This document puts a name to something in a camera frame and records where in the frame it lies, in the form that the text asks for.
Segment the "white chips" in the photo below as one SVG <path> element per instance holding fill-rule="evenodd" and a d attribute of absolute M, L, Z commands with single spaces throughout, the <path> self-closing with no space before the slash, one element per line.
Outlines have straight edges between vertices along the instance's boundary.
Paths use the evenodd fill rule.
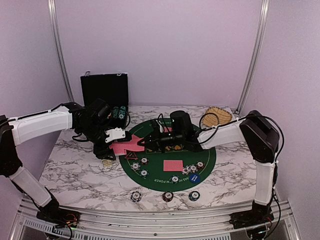
<path fill-rule="evenodd" d="M 192 165 L 187 165 L 185 167 L 183 167 L 182 169 L 182 174 L 183 175 L 188 175 L 188 174 L 193 174 L 196 173 L 198 171 L 198 168 L 196 165 L 192 164 Z"/>
<path fill-rule="evenodd" d="M 133 162 L 130 166 L 130 168 L 134 171 L 138 171 L 141 168 L 141 165 L 138 162 Z"/>

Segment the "teal chip stack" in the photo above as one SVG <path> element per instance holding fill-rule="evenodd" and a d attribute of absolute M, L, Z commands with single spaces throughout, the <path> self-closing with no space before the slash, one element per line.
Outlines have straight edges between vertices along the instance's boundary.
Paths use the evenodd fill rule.
<path fill-rule="evenodd" d="M 189 193 L 188 198 L 190 201 L 195 202 L 200 198 L 200 193 L 198 191 L 192 191 Z"/>

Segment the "red card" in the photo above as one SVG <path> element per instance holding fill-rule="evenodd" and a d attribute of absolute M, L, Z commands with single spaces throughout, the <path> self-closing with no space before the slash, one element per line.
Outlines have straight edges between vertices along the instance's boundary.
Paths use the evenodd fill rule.
<path fill-rule="evenodd" d="M 163 132 L 164 133 L 171 133 L 172 132 L 172 128 L 171 127 L 164 127 L 163 128 Z"/>
<path fill-rule="evenodd" d="M 164 160 L 163 171 L 164 172 L 182 172 L 184 164 L 182 160 Z"/>

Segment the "red black chip stack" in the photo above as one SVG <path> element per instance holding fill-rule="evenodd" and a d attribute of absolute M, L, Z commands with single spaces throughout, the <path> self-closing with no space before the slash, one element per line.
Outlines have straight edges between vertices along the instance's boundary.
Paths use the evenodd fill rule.
<path fill-rule="evenodd" d="M 174 194 L 171 191 L 166 191 L 162 194 L 162 199 L 165 202 L 170 202 L 173 200 Z"/>

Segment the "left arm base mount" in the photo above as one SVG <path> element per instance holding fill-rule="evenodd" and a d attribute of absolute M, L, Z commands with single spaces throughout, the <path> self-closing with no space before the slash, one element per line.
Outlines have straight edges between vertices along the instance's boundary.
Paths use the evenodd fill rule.
<path fill-rule="evenodd" d="M 76 228 L 80 219 L 80 213 L 78 211 L 59 209 L 58 212 L 51 215 L 38 211 L 36 217 L 40 220 L 54 223 L 59 227 L 69 226 Z"/>

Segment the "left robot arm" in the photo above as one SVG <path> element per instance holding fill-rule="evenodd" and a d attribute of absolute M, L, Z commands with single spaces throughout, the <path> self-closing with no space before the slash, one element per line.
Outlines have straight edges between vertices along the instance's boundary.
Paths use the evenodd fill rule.
<path fill-rule="evenodd" d="M 110 126 L 113 109 L 102 99 L 96 99 L 89 106 L 66 102 L 48 110 L 27 115 L 0 116 L 0 174 L 9 179 L 23 194 L 27 195 L 38 209 L 37 217 L 57 224 L 66 224 L 77 212 L 64 210 L 53 193 L 44 187 L 38 177 L 24 163 L 25 157 L 19 150 L 23 144 L 38 142 L 27 149 L 27 160 L 44 164 L 53 149 L 59 132 L 74 130 L 75 138 L 85 137 L 93 144 L 93 153 L 99 159 L 113 157 L 110 145 L 125 137 L 123 129 Z"/>

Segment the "blue small blind button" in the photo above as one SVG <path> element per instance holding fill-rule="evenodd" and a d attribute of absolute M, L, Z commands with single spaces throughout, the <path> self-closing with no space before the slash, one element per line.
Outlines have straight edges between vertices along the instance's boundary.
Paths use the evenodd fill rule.
<path fill-rule="evenodd" d="M 190 181 L 191 183 L 193 183 L 193 184 L 198 184 L 198 183 L 201 182 L 201 176 L 200 176 L 199 174 L 196 174 L 196 173 L 191 174 L 191 175 L 189 176 L 189 181 Z"/>

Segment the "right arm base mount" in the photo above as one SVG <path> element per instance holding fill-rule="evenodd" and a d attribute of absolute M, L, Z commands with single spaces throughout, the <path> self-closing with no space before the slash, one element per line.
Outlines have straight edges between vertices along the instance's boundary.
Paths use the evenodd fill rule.
<path fill-rule="evenodd" d="M 274 219 L 272 213 L 262 214 L 261 212 L 247 210 L 230 214 L 229 223 L 233 225 L 234 229 L 240 229 L 268 223 Z"/>

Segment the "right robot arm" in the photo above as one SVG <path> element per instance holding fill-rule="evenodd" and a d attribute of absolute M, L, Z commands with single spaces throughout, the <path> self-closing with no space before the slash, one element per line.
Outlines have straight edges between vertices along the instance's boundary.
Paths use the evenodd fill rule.
<path fill-rule="evenodd" d="M 252 110 L 244 117 L 206 129 L 194 129 L 190 115 L 177 110 L 170 114 L 171 130 L 165 131 L 158 120 L 151 120 L 152 131 L 138 145 L 164 152 L 169 145 L 182 145 L 198 153 L 218 146 L 245 143 L 256 165 L 255 195 L 247 219 L 258 224 L 271 210 L 276 183 L 280 133 L 267 116 Z"/>

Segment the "red playing card deck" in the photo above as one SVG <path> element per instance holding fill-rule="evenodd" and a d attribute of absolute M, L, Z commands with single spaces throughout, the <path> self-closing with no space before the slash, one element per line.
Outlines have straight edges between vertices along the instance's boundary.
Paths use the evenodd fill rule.
<path fill-rule="evenodd" d="M 127 150 L 129 150 L 131 146 L 129 142 L 113 142 L 109 148 L 113 150 L 116 156 L 123 156 L 127 154 Z"/>

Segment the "red chips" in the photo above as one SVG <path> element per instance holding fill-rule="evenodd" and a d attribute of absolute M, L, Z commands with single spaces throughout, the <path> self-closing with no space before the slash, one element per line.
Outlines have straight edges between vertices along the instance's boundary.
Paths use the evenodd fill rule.
<path fill-rule="evenodd" d="M 205 164 L 202 161 L 199 161 L 196 163 L 196 166 L 198 169 L 203 169 L 205 167 Z"/>
<path fill-rule="evenodd" d="M 149 163 L 149 159 L 147 157 L 142 157 L 140 163 L 142 165 L 147 165 Z"/>

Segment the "black triangular dealer button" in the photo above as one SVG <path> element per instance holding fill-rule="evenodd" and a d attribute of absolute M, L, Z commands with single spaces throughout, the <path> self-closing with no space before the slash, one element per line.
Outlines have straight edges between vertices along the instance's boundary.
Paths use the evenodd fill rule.
<path fill-rule="evenodd" d="M 124 157 L 126 160 L 138 160 L 138 157 L 134 151 L 126 151 L 126 155 Z"/>

